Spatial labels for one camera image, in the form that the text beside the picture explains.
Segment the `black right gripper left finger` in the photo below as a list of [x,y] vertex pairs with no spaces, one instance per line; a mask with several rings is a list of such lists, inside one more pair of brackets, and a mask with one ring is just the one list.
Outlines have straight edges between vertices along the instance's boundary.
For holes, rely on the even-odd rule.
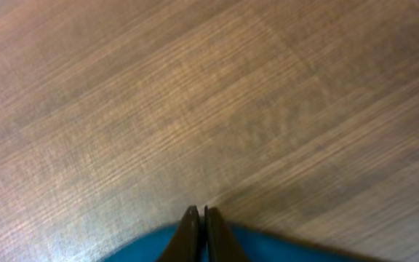
[[200,260],[200,216],[196,206],[184,213],[158,262],[198,262]]

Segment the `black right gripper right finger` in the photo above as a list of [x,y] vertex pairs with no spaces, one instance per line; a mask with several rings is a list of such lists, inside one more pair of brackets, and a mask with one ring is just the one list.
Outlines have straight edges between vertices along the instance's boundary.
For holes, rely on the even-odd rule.
[[205,207],[204,222],[210,262],[249,262],[230,227],[216,207]]

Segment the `blue polo shirt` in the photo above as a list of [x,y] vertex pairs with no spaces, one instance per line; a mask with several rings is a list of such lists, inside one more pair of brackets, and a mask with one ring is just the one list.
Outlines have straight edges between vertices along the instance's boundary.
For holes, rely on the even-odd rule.
[[[237,223],[230,223],[229,227],[250,261],[373,262],[377,260],[372,256],[321,246],[293,237],[284,237],[271,231],[262,231]],[[126,243],[101,260],[157,261],[177,228],[177,223],[159,227]]]

